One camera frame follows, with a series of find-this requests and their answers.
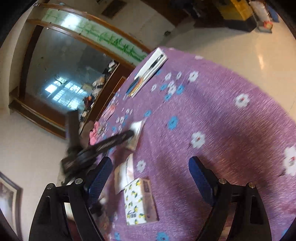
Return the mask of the pink soft cloth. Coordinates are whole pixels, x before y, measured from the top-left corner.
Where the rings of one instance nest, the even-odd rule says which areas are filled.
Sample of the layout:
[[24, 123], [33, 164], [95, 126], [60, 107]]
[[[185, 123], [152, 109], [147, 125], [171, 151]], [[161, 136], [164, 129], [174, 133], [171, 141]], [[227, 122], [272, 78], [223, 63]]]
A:
[[93, 129], [89, 133], [89, 144], [95, 145], [99, 139], [100, 133], [102, 131], [102, 125], [98, 121], [94, 123]]

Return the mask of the lemon pattern tissue packet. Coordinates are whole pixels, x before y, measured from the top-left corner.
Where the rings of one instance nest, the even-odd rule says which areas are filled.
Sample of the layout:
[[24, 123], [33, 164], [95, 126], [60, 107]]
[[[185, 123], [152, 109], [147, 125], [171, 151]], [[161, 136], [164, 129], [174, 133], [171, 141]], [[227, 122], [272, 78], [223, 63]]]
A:
[[150, 181], [137, 178], [124, 189], [127, 225], [143, 225], [159, 220]]

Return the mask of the wooden cabinet with mirror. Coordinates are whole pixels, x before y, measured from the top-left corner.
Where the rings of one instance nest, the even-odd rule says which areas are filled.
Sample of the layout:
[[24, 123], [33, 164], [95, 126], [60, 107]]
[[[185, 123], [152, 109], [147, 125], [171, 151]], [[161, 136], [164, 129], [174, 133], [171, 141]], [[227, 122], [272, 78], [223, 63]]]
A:
[[100, 18], [49, 2], [34, 4], [21, 35], [9, 110], [60, 138], [68, 111], [95, 120], [150, 53]]

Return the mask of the purple floral tablecloth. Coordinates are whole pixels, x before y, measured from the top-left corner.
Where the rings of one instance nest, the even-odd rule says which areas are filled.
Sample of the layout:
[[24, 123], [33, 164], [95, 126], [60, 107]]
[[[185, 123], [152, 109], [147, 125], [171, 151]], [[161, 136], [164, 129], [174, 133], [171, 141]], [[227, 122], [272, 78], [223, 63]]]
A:
[[150, 180], [159, 220], [127, 225], [124, 190], [110, 177], [98, 221], [106, 240], [194, 240], [210, 212], [189, 172], [198, 157], [217, 177], [237, 185], [254, 182], [273, 240], [295, 218], [295, 121], [259, 87], [201, 56], [173, 48], [134, 97], [126, 91], [134, 70], [112, 99], [113, 114], [97, 142], [144, 121], [137, 148], [110, 150], [114, 166], [133, 153], [134, 177]]

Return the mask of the white booklet on table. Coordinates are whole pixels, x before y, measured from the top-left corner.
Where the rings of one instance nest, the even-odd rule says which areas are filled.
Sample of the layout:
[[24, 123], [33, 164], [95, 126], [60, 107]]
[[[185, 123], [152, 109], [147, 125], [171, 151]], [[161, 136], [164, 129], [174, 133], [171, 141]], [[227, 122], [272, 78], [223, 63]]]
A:
[[134, 98], [137, 93], [145, 86], [145, 84], [156, 74], [161, 66], [167, 61], [168, 57], [161, 48], [157, 48], [152, 56], [146, 61], [142, 68], [138, 71], [133, 82], [128, 87], [127, 97]]

